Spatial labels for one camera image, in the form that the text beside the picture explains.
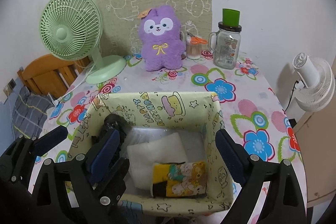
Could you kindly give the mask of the black roll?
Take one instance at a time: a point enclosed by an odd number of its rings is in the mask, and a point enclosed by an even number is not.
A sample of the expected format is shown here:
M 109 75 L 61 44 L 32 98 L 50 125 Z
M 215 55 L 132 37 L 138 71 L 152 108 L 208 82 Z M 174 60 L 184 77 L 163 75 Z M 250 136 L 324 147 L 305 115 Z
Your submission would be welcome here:
M 118 145 L 117 152 L 121 151 L 121 146 L 125 141 L 126 138 L 126 129 L 127 122 L 126 120 L 117 114 L 109 114 L 104 119 L 104 124 L 101 127 L 99 134 L 97 136 L 91 136 L 92 144 L 98 143 L 106 133 L 108 133 L 111 130 L 117 130 L 120 135 L 120 144 Z

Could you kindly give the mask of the floral tablecloth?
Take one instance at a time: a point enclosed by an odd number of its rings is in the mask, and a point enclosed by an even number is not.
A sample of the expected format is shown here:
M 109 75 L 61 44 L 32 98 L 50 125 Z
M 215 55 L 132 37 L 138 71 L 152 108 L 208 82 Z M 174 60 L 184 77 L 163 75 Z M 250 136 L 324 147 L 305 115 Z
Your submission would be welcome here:
M 42 132 L 58 126 L 68 130 L 66 140 L 36 159 L 30 185 L 34 185 L 45 159 L 68 159 L 76 129 L 94 98 L 109 93 L 209 92 L 220 103 L 224 129 L 249 154 L 268 162 L 289 160 L 296 172 L 301 192 L 307 193 L 301 151 L 288 117 L 257 65 L 240 55 L 234 69 L 217 67 L 213 55 L 203 51 L 197 60 L 184 59 L 181 68 L 148 72 L 140 55 L 127 55 L 126 67 L 116 77 L 101 84 L 88 84 L 78 77 L 70 93 L 51 108 Z

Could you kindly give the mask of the yellow cartoon fabric storage box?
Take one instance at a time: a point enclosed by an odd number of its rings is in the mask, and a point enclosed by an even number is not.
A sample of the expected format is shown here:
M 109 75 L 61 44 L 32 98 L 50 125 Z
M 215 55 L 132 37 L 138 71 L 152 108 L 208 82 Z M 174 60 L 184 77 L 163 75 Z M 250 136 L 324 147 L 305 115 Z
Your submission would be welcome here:
M 127 126 L 120 156 L 127 158 L 127 146 L 179 133 L 188 161 L 204 161 L 207 189 L 204 195 L 182 198 L 154 198 L 149 190 L 136 188 L 129 168 L 126 190 L 120 206 L 135 218 L 141 215 L 194 217 L 227 210 L 233 202 L 232 178 L 215 144 L 224 127 L 221 106 L 209 92 L 109 93 L 94 98 L 68 152 L 68 159 L 85 154 L 92 147 L 109 114 L 122 116 Z

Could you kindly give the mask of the purple plush toy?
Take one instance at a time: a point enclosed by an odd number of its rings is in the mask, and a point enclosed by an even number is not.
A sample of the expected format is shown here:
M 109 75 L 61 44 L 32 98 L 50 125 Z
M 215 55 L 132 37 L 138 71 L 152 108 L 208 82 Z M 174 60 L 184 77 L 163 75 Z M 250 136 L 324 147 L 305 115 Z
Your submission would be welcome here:
M 181 23 L 173 7 L 161 5 L 143 11 L 138 17 L 141 19 L 138 28 L 141 56 L 146 70 L 179 69 L 186 44 L 180 39 Z

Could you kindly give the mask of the wooden chair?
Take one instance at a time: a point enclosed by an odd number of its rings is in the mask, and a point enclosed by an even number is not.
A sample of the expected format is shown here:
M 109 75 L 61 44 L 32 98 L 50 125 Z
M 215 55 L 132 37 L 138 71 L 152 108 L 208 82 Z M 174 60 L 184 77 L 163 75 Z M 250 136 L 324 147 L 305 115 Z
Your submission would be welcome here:
M 48 54 L 35 59 L 25 69 L 19 69 L 17 74 L 30 91 L 59 98 L 66 94 L 89 63 L 88 57 L 78 61 L 65 61 Z

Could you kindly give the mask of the beige door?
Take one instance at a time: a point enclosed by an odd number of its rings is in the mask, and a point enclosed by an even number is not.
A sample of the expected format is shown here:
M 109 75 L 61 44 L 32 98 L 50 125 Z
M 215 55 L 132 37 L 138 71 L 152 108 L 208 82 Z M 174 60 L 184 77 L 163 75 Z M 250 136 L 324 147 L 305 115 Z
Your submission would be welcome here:
M 335 78 L 335 66 L 330 66 Z M 295 89 L 301 87 L 303 83 L 299 78 Z M 312 207 L 335 194 L 335 91 L 325 108 L 305 112 L 295 125 L 294 133 L 306 173 L 307 206 Z

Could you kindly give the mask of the white cloth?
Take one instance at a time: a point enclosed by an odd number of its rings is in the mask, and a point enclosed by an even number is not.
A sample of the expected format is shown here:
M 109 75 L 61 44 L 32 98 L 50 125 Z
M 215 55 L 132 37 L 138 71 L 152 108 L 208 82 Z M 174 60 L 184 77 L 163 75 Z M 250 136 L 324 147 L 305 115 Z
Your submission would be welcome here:
M 179 133 L 161 139 L 127 146 L 129 172 L 136 188 L 149 190 L 155 163 L 187 162 L 188 158 Z

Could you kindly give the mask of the green desk fan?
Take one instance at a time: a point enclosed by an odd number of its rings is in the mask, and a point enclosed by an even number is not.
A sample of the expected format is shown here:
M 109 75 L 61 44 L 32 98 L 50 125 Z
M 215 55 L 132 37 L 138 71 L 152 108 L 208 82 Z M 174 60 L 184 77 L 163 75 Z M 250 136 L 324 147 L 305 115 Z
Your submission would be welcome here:
M 119 55 L 102 56 L 102 15 L 95 0 L 50 0 L 39 23 L 42 42 L 55 57 L 79 61 L 91 57 L 92 68 L 85 75 L 89 84 L 116 77 L 126 67 Z

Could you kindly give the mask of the glass mason jar mug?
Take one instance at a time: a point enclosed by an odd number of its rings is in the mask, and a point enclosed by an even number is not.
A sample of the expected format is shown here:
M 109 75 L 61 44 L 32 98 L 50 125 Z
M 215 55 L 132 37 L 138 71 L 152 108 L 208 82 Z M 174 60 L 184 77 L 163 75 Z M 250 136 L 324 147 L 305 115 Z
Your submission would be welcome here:
M 213 54 L 214 64 L 224 69 L 234 69 L 240 48 L 242 27 L 231 27 L 218 23 L 219 30 L 211 32 L 208 48 Z

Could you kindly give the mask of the grey plaid bedding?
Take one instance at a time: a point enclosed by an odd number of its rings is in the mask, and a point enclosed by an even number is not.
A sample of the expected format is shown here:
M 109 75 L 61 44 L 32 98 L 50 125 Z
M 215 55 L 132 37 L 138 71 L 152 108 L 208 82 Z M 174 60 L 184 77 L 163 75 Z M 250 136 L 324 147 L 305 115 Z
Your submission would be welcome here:
M 53 108 L 47 96 L 32 93 L 27 87 L 22 87 L 15 101 L 11 116 L 15 138 L 38 138 L 47 119 L 47 110 Z

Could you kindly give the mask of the patterned cardboard backboard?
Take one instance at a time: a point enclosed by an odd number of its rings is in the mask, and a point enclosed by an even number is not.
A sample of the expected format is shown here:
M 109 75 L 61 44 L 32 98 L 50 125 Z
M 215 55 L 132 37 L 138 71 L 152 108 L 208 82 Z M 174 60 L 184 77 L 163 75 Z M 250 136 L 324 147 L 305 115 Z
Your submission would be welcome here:
M 181 22 L 180 38 L 188 33 L 206 39 L 212 30 L 212 0 L 96 0 L 103 22 L 103 56 L 141 53 L 139 15 L 149 8 L 171 6 Z

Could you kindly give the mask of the wall power outlet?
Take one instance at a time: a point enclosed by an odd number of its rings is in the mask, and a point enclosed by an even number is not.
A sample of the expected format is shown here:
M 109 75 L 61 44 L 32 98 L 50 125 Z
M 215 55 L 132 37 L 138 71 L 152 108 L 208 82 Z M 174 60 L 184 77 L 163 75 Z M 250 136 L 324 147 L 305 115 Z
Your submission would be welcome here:
M 3 88 L 3 92 L 5 93 L 5 95 L 8 97 L 12 91 L 14 90 L 14 88 L 16 87 L 16 82 L 14 79 L 11 79 L 8 84 Z

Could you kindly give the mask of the white standing fan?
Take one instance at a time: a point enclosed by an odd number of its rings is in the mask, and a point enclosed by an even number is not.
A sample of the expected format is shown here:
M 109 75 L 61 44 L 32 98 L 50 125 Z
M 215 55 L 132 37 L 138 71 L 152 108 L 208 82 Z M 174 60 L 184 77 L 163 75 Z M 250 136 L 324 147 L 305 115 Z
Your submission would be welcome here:
M 293 59 L 293 67 L 303 87 L 294 90 L 298 106 L 305 112 L 317 112 L 325 108 L 333 98 L 335 78 L 330 64 L 319 57 L 299 53 Z

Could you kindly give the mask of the green cup on jar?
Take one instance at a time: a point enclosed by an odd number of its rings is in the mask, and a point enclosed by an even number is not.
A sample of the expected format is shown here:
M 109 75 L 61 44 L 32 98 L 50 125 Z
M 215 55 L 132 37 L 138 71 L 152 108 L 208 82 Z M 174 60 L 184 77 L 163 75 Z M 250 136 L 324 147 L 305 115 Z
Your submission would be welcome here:
M 240 11 L 234 9 L 222 9 L 222 23 L 229 27 L 238 27 Z

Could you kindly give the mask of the orange scissors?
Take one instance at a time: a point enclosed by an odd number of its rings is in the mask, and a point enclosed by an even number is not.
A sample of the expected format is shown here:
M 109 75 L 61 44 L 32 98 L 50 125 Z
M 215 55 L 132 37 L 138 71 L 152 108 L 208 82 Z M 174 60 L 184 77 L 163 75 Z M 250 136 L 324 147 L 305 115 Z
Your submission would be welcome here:
M 187 33 L 187 35 L 190 37 L 190 44 L 192 45 L 197 45 L 197 44 L 207 44 L 207 40 L 206 39 L 203 39 L 203 38 L 200 38 L 198 36 L 195 36 L 191 33 Z

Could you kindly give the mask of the cotton swab container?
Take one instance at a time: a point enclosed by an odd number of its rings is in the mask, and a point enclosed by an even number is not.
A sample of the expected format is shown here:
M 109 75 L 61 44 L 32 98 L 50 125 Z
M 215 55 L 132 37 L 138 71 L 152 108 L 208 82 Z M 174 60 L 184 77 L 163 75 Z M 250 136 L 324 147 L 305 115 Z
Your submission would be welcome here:
M 199 43 L 186 42 L 186 57 L 188 59 L 196 60 L 201 57 L 202 45 Z

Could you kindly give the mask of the yellow cartoon tissue pack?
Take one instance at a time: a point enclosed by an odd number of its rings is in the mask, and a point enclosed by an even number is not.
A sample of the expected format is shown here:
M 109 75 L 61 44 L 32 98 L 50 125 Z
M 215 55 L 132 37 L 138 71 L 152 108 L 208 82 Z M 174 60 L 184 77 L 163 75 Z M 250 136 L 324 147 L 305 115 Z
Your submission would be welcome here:
M 206 193 L 207 171 L 204 161 L 153 165 L 151 195 L 162 198 L 200 196 Z

